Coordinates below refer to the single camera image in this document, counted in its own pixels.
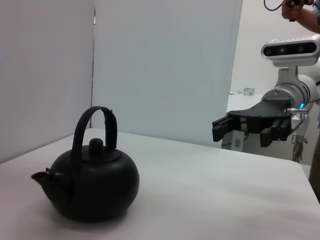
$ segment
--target white partition wall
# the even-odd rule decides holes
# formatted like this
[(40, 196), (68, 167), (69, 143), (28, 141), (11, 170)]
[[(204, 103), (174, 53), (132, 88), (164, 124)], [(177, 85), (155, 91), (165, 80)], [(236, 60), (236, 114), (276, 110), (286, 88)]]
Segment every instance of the white partition wall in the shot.
[(73, 134), (91, 105), (94, 0), (0, 1), (0, 163)]
[(122, 132), (218, 146), (242, 1), (95, 2), (93, 105), (113, 109)]

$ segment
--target teapot handle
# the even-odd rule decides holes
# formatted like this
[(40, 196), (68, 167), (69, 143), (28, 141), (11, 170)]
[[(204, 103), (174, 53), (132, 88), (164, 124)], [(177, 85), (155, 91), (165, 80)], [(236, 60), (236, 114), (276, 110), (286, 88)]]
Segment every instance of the teapot handle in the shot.
[(87, 124), (92, 115), (98, 110), (102, 110), (104, 114), (105, 146), (107, 147), (107, 150), (112, 151), (117, 147), (118, 128), (116, 116), (113, 114), (112, 110), (109, 110), (106, 107), (93, 106), (84, 112), (76, 125), (70, 156), (71, 162), (78, 162), (81, 159), (82, 144)]

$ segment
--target person's hand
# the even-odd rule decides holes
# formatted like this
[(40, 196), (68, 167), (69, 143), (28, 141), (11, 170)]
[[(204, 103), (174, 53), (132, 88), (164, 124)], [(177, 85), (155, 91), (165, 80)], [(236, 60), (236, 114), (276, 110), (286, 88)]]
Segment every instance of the person's hand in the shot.
[(297, 19), (305, 5), (305, 0), (300, 0), (300, 5), (295, 5), (295, 3), (292, 1), (291, 5), (293, 7), (287, 6), (286, 2), (287, 0), (282, 2), (282, 17), (284, 19)]
[(293, 146), (292, 161), (296, 163), (299, 163), (300, 161), (302, 161), (303, 151), (304, 151), (304, 144), (302, 142), (295, 142)]

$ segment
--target teapot body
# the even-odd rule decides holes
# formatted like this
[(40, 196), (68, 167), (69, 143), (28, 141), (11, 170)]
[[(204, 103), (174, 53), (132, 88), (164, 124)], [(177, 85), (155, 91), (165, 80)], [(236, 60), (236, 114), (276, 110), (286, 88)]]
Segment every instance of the teapot body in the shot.
[(57, 158), (50, 171), (70, 179), (70, 187), (65, 187), (71, 196), (66, 204), (51, 201), (52, 205), (66, 217), (82, 222), (104, 221), (125, 213), (138, 194), (139, 172), (127, 154), (115, 151), (120, 155), (115, 160), (82, 161), (75, 169), (66, 160), (71, 151)]

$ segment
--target teapot lid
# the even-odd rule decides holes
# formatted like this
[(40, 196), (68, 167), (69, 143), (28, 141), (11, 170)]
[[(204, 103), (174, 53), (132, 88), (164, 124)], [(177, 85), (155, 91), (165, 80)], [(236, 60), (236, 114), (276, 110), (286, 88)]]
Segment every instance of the teapot lid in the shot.
[[(93, 138), (90, 140), (89, 145), (82, 146), (88, 121), (98, 110), (102, 110), (104, 114), (105, 146), (103, 141), (99, 138)], [(121, 152), (116, 150), (117, 137), (117, 119), (112, 110), (102, 106), (93, 106), (89, 108), (81, 116), (75, 128), (73, 145), (70, 153), (71, 164), (78, 165), (81, 162), (102, 163), (118, 159), (121, 156)]]

